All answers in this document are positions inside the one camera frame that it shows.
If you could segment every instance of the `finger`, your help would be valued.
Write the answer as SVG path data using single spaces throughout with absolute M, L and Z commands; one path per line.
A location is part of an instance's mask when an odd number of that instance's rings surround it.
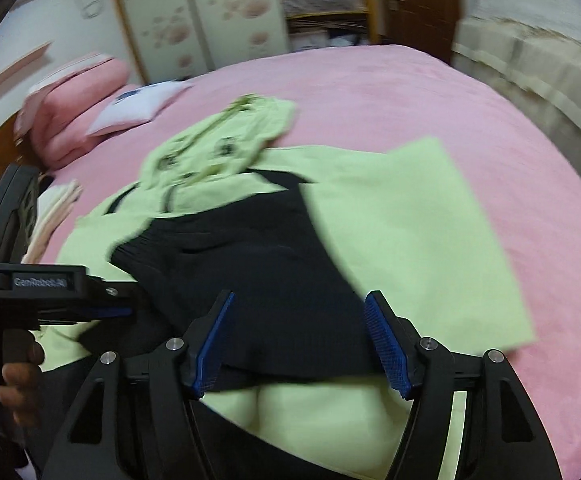
M 33 412 L 42 405 L 36 390 L 20 390 L 12 386 L 0 386 L 0 402 L 14 412 Z
M 2 368 L 2 376 L 7 386 L 36 388 L 40 384 L 42 371 L 30 363 L 8 363 Z
M 14 412 L 13 418 L 23 428 L 36 428 L 40 424 L 40 417 L 35 412 Z
M 46 355 L 44 354 L 44 349 L 42 345 L 35 342 L 30 345 L 28 349 L 28 360 L 34 365 L 41 365 L 44 362 Z

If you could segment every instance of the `label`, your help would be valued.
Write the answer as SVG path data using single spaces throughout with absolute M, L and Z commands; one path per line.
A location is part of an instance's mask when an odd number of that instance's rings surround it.
M 14 274 L 13 288 L 68 288 L 65 274 Z

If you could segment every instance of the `white pillow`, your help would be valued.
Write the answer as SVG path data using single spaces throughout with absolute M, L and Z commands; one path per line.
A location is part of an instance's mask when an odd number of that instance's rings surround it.
M 88 56 L 80 57 L 72 60 L 70 63 L 59 67 L 55 72 L 42 79 L 35 86 L 30 87 L 24 104 L 17 114 L 14 122 L 14 134 L 18 139 L 32 128 L 35 120 L 35 115 L 42 105 L 42 101 L 55 88 L 61 85 L 64 81 L 86 72 L 102 63 L 111 60 L 112 56 L 108 54 L 89 54 Z
M 179 94 L 192 86 L 184 81 L 165 81 L 119 95 L 88 128 L 86 136 L 102 136 L 150 123 Z

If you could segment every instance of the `pink pillow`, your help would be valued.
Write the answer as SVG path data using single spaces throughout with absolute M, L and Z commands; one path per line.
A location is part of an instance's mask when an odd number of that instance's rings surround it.
M 47 142 L 78 115 L 124 86 L 129 76 L 125 62 L 111 59 L 62 83 L 42 101 L 32 124 L 33 135 Z
M 32 128 L 42 101 L 51 91 L 64 81 L 67 81 L 77 74 L 86 72 L 95 66 L 101 65 L 109 59 L 112 59 L 112 56 L 108 54 L 88 54 L 87 56 L 79 57 L 66 63 L 64 66 L 60 66 L 52 74 L 30 87 L 24 98 L 24 104 L 22 104 L 22 108 L 19 110 L 14 122 L 15 137 L 19 138 L 25 135 Z
M 38 132 L 33 131 L 30 135 L 30 140 L 35 152 L 40 156 L 44 164 L 52 170 L 63 168 L 76 158 L 86 155 L 106 139 L 106 137 L 88 137 L 86 135 L 93 121 L 119 95 L 136 88 L 139 88 L 138 85 L 126 85 L 119 89 L 93 107 L 88 108 L 49 140 L 46 140 Z

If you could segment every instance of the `white mattress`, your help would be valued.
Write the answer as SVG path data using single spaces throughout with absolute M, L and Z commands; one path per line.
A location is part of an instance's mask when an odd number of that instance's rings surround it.
M 519 22 L 465 18 L 453 51 L 494 69 L 529 94 L 539 96 L 581 129 L 581 42 Z M 462 60 L 453 60 L 461 70 Z M 471 68 L 463 71 L 476 76 Z M 535 118 L 543 131 L 553 117 Z
M 477 0 L 472 16 L 513 20 L 581 41 L 581 0 Z

